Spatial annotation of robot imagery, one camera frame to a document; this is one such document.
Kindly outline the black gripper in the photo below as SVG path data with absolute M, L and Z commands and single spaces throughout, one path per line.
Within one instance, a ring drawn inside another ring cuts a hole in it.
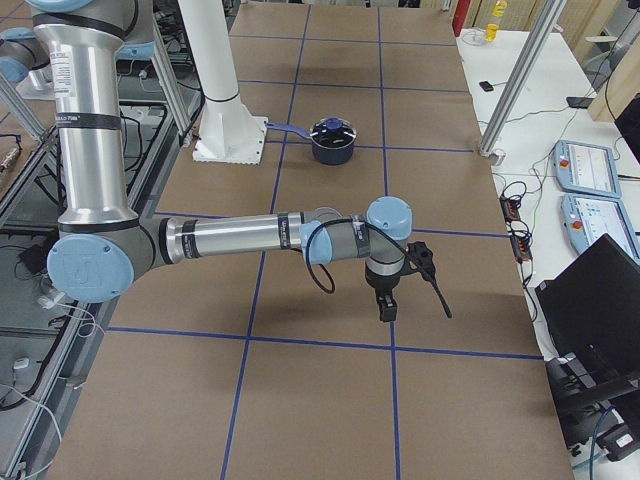
M 397 316 L 397 302 L 393 298 L 393 289 L 400 282 L 398 272 L 392 275 L 381 275 L 366 267 L 366 282 L 376 293 L 379 319 L 394 322 Z

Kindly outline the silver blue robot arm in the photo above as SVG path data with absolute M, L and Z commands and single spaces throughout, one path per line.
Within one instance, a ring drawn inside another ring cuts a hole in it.
M 148 271 L 185 259 L 298 249 L 310 266 L 363 259 L 381 320 L 395 319 L 394 288 L 418 266 L 406 202 L 381 197 L 354 216 L 324 207 L 210 222 L 142 220 L 126 193 L 116 56 L 152 43 L 151 3 L 35 1 L 31 9 L 49 49 L 65 174 L 67 207 L 47 258 L 58 290 L 102 303 Z

